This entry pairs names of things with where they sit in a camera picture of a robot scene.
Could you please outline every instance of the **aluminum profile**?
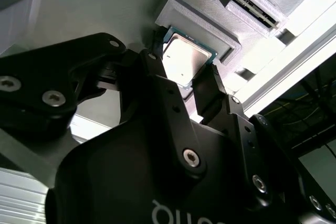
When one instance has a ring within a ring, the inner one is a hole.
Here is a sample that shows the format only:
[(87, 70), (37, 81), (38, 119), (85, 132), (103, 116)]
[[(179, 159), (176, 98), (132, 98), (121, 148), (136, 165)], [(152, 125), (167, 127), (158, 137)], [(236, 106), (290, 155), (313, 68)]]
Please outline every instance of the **aluminum profile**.
[[(99, 125), (91, 121), (87, 123), (91, 128)], [(86, 141), (82, 137), (73, 137), (79, 143)], [(47, 191), (45, 185), (28, 173), (0, 168), (0, 223), (45, 224)]]

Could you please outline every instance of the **screw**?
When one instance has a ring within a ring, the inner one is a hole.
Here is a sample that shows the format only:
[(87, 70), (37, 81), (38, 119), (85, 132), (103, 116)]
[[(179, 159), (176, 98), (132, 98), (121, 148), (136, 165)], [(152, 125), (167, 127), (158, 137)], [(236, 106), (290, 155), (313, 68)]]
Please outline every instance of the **screw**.
[(267, 187), (264, 183), (264, 181), (258, 176), (258, 175), (253, 175), (252, 177), (253, 184), (261, 193), (266, 193), (267, 192)]
[(200, 164), (198, 155), (190, 149), (184, 150), (183, 157), (191, 167), (196, 167)]
[(62, 106), (66, 99), (61, 92), (55, 90), (49, 90), (42, 95), (42, 100), (52, 106), (52, 107), (59, 107)]
[(153, 54), (148, 54), (149, 57), (151, 57), (153, 60), (156, 60), (156, 56)]
[(258, 118), (259, 118), (259, 120), (261, 121), (261, 123), (262, 123), (263, 125), (266, 125), (266, 126), (267, 126), (267, 122), (266, 122), (266, 120), (265, 120), (263, 117), (259, 116)]
[(110, 44), (114, 47), (119, 47), (119, 44), (116, 41), (111, 40)]
[(236, 97), (231, 97), (231, 98), (235, 103), (240, 104), (240, 101)]
[(335, 210), (332, 209), (329, 204), (326, 205), (326, 208), (329, 211), (329, 213), (336, 219), (336, 212), (335, 212)]
[(314, 196), (309, 196), (310, 202), (313, 204), (313, 206), (315, 206), (315, 208), (317, 210), (322, 210), (322, 206), (321, 204), (317, 201), (317, 199)]
[(13, 92), (21, 88), (21, 82), (12, 76), (0, 76), (0, 90)]

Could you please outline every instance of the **gray wall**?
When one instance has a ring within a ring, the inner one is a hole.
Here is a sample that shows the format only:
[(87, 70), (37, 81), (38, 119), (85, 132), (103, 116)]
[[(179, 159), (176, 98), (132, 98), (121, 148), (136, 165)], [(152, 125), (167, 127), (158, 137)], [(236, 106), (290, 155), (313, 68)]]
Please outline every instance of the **gray wall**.
[(101, 97), (80, 104), (76, 113), (108, 127), (115, 127), (120, 120), (119, 92), (107, 90)]
[[(336, 140), (328, 144), (336, 153)], [(336, 204), (336, 159), (324, 146), (301, 159), (301, 162)]]

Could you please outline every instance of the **black bracket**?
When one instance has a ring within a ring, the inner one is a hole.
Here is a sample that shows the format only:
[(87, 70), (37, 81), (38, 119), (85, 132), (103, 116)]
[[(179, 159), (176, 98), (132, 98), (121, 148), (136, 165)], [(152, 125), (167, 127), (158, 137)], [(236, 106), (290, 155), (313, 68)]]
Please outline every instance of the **black bracket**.
[(253, 210), (268, 206), (272, 200), (268, 175), (254, 126), (245, 117), (242, 104), (225, 92), (215, 65), (206, 66), (196, 76), (193, 89), (198, 114), (204, 118), (201, 123), (225, 133), (236, 147), (239, 169), (233, 172), (245, 206)]

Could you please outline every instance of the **processor chip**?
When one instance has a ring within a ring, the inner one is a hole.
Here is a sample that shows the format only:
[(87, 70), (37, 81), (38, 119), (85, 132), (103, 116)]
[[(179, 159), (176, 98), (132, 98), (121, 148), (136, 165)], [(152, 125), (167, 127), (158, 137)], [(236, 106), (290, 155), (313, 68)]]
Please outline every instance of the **processor chip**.
[(176, 28), (171, 28), (170, 33), (167, 33), (170, 38), (163, 48), (163, 65), (167, 77), (188, 90), (197, 72), (212, 62), (217, 53), (189, 36), (179, 34), (181, 32)]

